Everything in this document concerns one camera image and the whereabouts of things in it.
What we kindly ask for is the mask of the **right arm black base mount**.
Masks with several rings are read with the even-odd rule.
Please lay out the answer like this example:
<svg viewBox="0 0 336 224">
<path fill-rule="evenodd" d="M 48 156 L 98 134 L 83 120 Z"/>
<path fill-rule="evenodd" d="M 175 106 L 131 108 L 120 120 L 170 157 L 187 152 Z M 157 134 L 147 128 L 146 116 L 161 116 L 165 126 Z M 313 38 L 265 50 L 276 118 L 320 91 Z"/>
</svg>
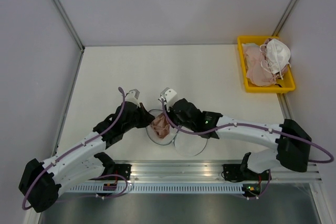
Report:
<svg viewBox="0 0 336 224">
<path fill-rule="evenodd" d="M 223 171 L 221 176 L 224 181 L 232 182 L 232 183 L 240 183 L 245 181 L 267 181 L 270 175 L 268 170 L 257 174 L 255 172 L 251 172 L 250 170 L 241 171 L 239 164 L 223 164 Z"/>
</svg>

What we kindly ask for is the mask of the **white mesh laundry bag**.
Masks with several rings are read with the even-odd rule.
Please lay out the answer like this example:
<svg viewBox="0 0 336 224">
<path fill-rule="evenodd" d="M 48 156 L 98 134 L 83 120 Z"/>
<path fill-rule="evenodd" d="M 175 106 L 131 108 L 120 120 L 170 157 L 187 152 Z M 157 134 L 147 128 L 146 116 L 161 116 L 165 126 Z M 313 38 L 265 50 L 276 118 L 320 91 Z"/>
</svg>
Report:
<svg viewBox="0 0 336 224">
<path fill-rule="evenodd" d="M 153 116 L 157 116 L 162 112 L 159 109 L 149 111 Z M 177 153 L 185 157 L 194 157 L 200 154 L 206 147 L 208 140 L 199 136 L 189 135 L 181 132 L 179 129 L 170 126 L 170 134 L 164 139 L 159 139 L 150 125 L 146 128 L 148 138 L 157 145 L 168 146 L 173 144 Z"/>
</svg>

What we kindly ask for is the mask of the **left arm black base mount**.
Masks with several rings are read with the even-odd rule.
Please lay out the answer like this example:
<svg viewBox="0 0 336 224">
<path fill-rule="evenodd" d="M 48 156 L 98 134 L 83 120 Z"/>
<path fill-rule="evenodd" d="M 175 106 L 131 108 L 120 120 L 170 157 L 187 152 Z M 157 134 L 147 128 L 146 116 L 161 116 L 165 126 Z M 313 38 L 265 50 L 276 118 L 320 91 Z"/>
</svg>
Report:
<svg viewBox="0 0 336 224">
<path fill-rule="evenodd" d="M 90 180 L 129 180 L 131 175 L 131 164 L 115 164 L 113 167 L 105 168 L 102 175 Z"/>
</svg>

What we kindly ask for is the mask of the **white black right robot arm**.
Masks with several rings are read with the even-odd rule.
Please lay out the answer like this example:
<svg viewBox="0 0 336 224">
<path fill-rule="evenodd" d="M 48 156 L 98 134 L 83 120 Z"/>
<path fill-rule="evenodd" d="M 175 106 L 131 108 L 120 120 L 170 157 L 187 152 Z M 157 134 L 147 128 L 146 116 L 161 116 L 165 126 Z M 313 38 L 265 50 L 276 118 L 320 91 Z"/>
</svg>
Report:
<svg viewBox="0 0 336 224">
<path fill-rule="evenodd" d="M 307 171 L 312 139 L 294 120 L 285 119 L 281 124 L 240 121 L 201 111 L 186 99 L 167 102 L 165 114 L 172 126 L 180 127 L 186 134 L 264 146 L 263 151 L 244 155 L 239 172 L 245 179 L 278 166 L 299 173 Z"/>
</svg>

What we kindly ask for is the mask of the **pink bra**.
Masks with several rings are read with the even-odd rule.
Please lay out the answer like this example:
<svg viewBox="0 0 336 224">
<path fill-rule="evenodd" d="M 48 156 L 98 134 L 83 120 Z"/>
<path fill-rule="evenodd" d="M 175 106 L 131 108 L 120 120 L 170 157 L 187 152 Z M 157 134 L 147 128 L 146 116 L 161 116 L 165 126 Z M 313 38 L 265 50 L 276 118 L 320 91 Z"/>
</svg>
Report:
<svg viewBox="0 0 336 224">
<path fill-rule="evenodd" d="M 163 113 L 155 117 L 150 127 L 159 139 L 164 139 L 170 134 L 170 124 Z"/>
</svg>

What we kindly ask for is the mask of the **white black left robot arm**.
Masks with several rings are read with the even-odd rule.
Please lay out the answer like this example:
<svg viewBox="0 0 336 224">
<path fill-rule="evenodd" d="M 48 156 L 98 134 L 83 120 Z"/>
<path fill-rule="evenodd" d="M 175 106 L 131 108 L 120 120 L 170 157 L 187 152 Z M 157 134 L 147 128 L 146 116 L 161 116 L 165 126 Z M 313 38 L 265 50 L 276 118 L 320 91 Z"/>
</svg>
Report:
<svg viewBox="0 0 336 224">
<path fill-rule="evenodd" d="M 18 186 L 24 195 L 22 209 L 43 212 L 77 184 L 112 178 L 114 161 L 105 150 L 122 140 L 126 132 L 145 128 L 153 120 L 154 116 L 141 103 L 125 101 L 70 149 L 44 161 L 30 160 Z"/>
</svg>

